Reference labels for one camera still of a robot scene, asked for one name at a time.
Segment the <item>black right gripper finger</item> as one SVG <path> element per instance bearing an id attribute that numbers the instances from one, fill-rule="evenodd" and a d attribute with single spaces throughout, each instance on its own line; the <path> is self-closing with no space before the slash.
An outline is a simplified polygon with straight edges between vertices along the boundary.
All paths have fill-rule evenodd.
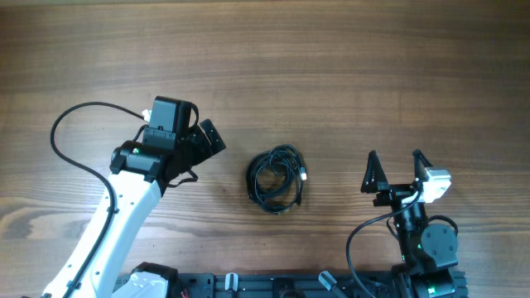
<path id="1" fill-rule="evenodd" d="M 426 159 L 423 153 L 416 149 L 412 153 L 414 157 L 414 175 L 418 180 L 426 179 L 426 168 L 432 167 L 432 164 Z"/>
<path id="2" fill-rule="evenodd" d="M 389 183 L 384 174 L 377 152 L 372 150 L 369 153 L 366 172 L 360 191 L 371 194 L 389 190 Z"/>

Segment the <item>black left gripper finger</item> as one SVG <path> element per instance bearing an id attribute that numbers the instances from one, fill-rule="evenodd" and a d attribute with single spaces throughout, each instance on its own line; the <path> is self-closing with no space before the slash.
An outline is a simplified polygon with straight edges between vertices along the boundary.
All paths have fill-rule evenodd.
<path id="1" fill-rule="evenodd" d="M 190 142 L 192 144 L 194 164 L 200 164 L 212 156 L 210 141 L 201 130 L 197 130 L 193 133 Z"/>
<path id="2" fill-rule="evenodd" d="M 210 119 L 202 121 L 200 127 L 203 129 L 208 141 L 208 147 L 213 153 L 219 153 L 226 148 L 222 137 L 219 135 L 219 132 Z"/>

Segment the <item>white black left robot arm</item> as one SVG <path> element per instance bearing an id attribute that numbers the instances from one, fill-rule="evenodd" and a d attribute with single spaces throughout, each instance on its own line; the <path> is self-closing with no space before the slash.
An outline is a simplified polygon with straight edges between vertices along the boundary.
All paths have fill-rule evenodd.
<path id="1" fill-rule="evenodd" d="M 140 227 L 167 189 L 196 182 L 192 170 L 225 149 L 209 119 L 199 120 L 195 104 L 158 96 L 137 135 L 111 156 L 110 174 L 59 152 L 62 160 L 87 171 L 105 187 L 93 218 L 70 258 L 43 291 L 44 297 L 180 297 L 178 271 L 144 262 L 122 285 L 118 275 Z"/>

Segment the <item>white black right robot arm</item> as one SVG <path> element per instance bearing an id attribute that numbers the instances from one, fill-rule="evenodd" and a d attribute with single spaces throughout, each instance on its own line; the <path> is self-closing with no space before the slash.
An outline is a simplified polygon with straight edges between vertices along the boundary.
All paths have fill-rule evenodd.
<path id="1" fill-rule="evenodd" d="M 375 194 L 373 205 L 391 208 L 393 231 L 402 263 L 391 269 L 393 287 L 400 297 L 449 297 L 457 292 L 450 269 L 458 264 L 458 228 L 443 215 L 426 214 L 427 204 L 441 198 L 451 186 L 451 174 L 433 166 L 415 150 L 414 181 L 390 184 L 378 155 L 371 151 L 361 191 Z"/>

